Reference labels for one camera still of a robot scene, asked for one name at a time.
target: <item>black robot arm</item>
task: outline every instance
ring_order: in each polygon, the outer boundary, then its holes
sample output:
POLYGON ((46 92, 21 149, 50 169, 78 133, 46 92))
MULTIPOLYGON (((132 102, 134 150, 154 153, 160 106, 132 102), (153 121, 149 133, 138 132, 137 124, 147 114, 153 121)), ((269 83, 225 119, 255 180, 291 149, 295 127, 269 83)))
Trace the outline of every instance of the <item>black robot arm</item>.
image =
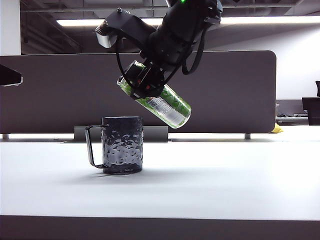
POLYGON ((223 10, 219 0, 167 0, 167 3, 170 8, 157 29, 121 8, 96 29, 98 41, 103 47, 110 48, 116 44, 118 65, 132 88, 131 97, 134 99, 158 97, 181 66, 185 75, 194 72, 204 50, 207 29, 221 21, 223 10), (146 66, 143 72, 134 69, 124 71, 119 57, 119 41, 122 38, 129 39, 141 49, 140 56, 146 66), (187 58, 198 39, 198 52, 188 70, 187 58))

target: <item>can label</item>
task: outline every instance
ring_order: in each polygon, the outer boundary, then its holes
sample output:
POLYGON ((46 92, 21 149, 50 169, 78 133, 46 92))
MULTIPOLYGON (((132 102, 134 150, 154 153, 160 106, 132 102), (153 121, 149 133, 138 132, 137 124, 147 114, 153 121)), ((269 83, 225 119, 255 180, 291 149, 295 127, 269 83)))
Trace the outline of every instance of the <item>can label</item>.
POLYGON ((150 97, 146 103, 173 125, 178 126, 185 119, 180 112, 176 111, 161 97, 150 97))

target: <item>white wall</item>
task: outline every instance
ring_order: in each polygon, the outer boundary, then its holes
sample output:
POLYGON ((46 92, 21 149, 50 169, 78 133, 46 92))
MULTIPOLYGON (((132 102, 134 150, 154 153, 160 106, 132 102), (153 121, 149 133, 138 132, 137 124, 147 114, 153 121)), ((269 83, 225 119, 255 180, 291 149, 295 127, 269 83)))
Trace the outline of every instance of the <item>white wall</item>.
POLYGON ((320 26, 219 46, 213 50, 271 50, 277 57, 276 99, 317 95, 315 81, 320 81, 320 26))
POLYGON ((21 55, 19 0, 0 0, 0 55, 21 55))

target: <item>green can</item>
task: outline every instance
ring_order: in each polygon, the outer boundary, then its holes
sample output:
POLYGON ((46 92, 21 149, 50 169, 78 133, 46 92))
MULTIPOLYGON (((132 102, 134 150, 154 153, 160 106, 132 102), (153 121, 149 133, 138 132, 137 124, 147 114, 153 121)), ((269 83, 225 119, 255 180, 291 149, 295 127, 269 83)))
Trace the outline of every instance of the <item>green can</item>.
MULTIPOLYGON (((117 84, 130 96, 131 87, 122 76, 117 81, 117 84)), ((191 115, 191 106, 168 85, 164 86, 159 97, 146 97, 135 101, 173 129, 180 128, 186 124, 191 115)))

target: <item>dark glass mug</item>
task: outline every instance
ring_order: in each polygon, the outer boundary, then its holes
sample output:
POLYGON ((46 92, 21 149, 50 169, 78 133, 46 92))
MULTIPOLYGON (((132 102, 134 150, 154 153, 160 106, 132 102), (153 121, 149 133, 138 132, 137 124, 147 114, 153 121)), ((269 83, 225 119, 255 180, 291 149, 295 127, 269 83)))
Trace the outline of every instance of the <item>dark glass mug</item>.
POLYGON ((89 162, 110 175, 140 172, 143 163, 143 118, 140 116, 104 117, 102 125, 87 126, 85 138, 89 162), (96 165, 93 156, 90 129, 101 128, 103 164, 96 165))

